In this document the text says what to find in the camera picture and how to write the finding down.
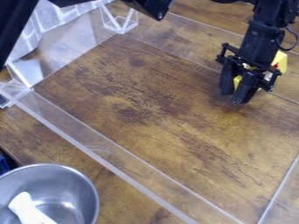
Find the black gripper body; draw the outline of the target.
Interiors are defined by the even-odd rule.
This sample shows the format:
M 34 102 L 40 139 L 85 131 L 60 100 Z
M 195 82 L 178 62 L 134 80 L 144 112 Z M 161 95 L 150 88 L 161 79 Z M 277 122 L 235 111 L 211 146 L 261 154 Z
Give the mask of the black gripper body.
M 271 91 L 276 77 L 281 74 L 271 66 L 285 33 L 276 27 L 269 27 L 253 21 L 249 22 L 241 45 L 236 48 L 229 43 L 221 44 L 221 52 L 216 61 L 224 65 L 225 61 L 235 64 L 235 73 L 243 75 L 252 73 L 259 79 L 257 86 Z M 273 74 L 271 81 L 264 80 L 263 72 Z

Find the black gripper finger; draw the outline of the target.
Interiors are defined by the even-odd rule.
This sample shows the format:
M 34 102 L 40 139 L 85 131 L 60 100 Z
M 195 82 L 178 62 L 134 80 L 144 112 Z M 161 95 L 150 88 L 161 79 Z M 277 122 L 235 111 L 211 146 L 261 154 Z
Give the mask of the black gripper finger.
M 235 91 L 233 79 L 236 77 L 235 64 L 231 61 L 225 61 L 220 77 L 219 77 L 219 93 L 221 95 L 232 95 Z
M 233 104 L 248 103 L 255 93 L 257 92 L 259 79 L 252 73 L 237 75 L 233 79 L 235 93 L 232 96 Z

